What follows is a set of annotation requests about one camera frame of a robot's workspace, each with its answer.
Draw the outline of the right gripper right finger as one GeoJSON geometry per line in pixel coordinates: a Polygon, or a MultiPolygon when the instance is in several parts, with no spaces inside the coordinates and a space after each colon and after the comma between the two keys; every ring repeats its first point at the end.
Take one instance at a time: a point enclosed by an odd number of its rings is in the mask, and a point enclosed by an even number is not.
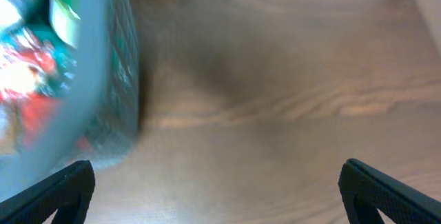
{"type": "Polygon", "coordinates": [[[381,171],[348,159],[338,187],[351,224],[384,224],[381,214],[394,223],[439,223],[440,202],[381,171]]]}

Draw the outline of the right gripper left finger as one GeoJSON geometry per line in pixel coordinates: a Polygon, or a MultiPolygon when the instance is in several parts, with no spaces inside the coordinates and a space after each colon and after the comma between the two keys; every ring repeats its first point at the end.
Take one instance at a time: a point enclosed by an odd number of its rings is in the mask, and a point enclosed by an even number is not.
{"type": "Polygon", "coordinates": [[[91,162],[77,161],[1,202],[1,223],[83,224],[94,193],[91,162]]]}

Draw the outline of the green Nescafe coffee bag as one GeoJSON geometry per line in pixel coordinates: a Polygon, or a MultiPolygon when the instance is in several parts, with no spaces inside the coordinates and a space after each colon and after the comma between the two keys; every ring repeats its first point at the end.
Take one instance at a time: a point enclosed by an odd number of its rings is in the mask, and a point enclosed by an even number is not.
{"type": "Polygon", "coordinates": [[[1,37],[1,154],[29,146],[69,92],[77,62],[43,25],[1,37]]]}

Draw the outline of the green lidded jar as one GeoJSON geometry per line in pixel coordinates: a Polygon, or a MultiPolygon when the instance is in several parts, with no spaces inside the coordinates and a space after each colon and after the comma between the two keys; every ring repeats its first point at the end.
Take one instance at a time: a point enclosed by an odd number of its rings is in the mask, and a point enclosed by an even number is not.
{"type": "Polygon", "coordinates": [[[73,48],[78,45],[79,0],[50,0],[50,24],[56,35],[73,48]]]}

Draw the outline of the grey plastic slatted basket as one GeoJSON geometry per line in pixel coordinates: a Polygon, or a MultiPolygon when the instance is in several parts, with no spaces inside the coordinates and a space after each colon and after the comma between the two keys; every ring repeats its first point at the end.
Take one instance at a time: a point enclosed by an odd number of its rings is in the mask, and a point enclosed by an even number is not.
{"type": "MultiPolygon", "coordinates": [[[[1,0],[1,37],[52,29],[49,11],[50,0],[1,0]]],[[[77,48],[65,43],[77,62],[69,92],[29,146],[1,154],[2,199],[76,161],[112,167],[136,142],[139,49],[130,0],[79,0],[78,15],[77,48]]]]}

